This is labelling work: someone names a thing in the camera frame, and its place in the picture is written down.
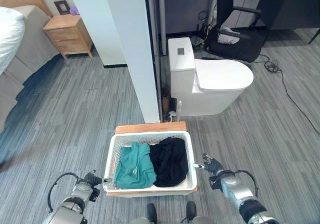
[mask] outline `black chair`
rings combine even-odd
[[[223,58],[238,59],[251,63],[259,56],[264,43],[264,36],[253,29],[260,18],[261,11],[253,8],[234,6],[233,1],[234,0],[217,0],[216,26],[209,31],[204,47],[208,53]],[[254,13],[256,17],[253,23],[246,29],[232,28],[232,31],[239,32],[240,34],[221,29],[221,25],[229,18],[234,10]],[[238,37],[240,40],[235,44],[221,44],[217,41],[219,33]]]

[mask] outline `purple object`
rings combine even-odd
[[[71,13],[71,15],[80,14],[79,11],[78,11],[78,9],[77,9],[77,7],[72,7],[72,8],[70,9],[70,13]]]

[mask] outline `bed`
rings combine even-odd
[[[15,4],[28,3],[31,3],[31,5],[13,8],[24,16],[24,33],[18,48],[16,50],[12,48],[14,52],[13,55],[11,54],[12,59],[0,74],[0,133],[4,129],[9,112],[17,104],[16,96],[24,88],[23,83],[34,72],[59,54],[43,31],[43,27],[49,21],[49,15],[51,15],[46,7],[43,8],[45,6],[43,1],[27,0],[21,3],[22,0],[17,0],[12,3],[13,0],[9,0],[10,4],[7,1],[0,0],[0,6],[14,7]]]

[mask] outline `picture frame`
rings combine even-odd
[[[61,15],[65,15],[65,14],[70,13],[70,7],[69,7],[68,3],[66,2],[66,0],[55,1],[54,4]]]

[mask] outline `wall baseboard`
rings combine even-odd
[[[127,67],[127,64],[114,64],[114,65],[104,65],[104,68],[122,68],[122,67]]]

